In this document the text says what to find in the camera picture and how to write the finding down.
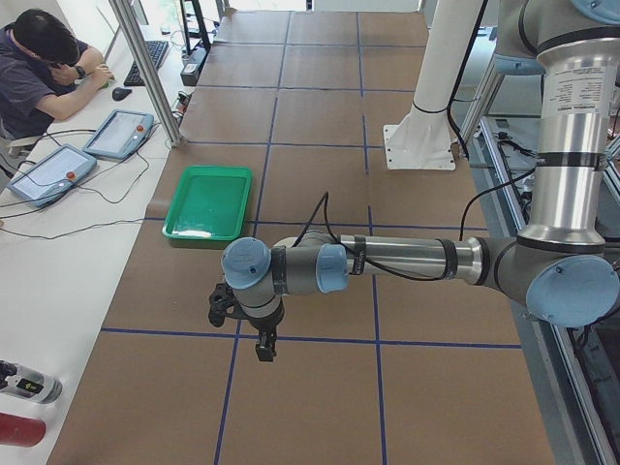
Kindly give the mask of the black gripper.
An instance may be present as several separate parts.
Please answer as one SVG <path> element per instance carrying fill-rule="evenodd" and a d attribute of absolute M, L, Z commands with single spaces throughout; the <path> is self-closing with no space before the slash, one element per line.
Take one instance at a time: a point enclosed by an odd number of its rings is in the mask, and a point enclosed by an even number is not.
<path fill-rule="evenodd" d="M 221 327 L 226 319 L 240 320 L 241 306 L 233 289 L 225 282 L 215 286 L 209 296 L 208 321 Z M 276 330 L 261 330 L 255 346 L 256 355 L 261 362 L 273 362 L 276 358 Z"/>

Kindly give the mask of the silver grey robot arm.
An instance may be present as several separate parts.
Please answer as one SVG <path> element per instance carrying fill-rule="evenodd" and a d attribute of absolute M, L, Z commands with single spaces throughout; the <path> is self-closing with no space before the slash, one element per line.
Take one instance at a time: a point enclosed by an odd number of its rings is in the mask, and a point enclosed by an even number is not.
<path fill-rule="evenodd" d="M 351 277 L 460 279 L 524 305 L 556 326 L 587 326 L 619 297 L 619 277 L 596 231 L 611 96 L 619 65 L 615 1 L 504 1 L 496 56 L 543 73 L 538 160 L 528 224 L 515 238 L 413 239 L 303 230 L 268 247 L 256 238 L 224 251 L 224 282 L 208 319 L 245 320 L 257 357 L 275 358 L 286 295 L 344 290 Z"/>

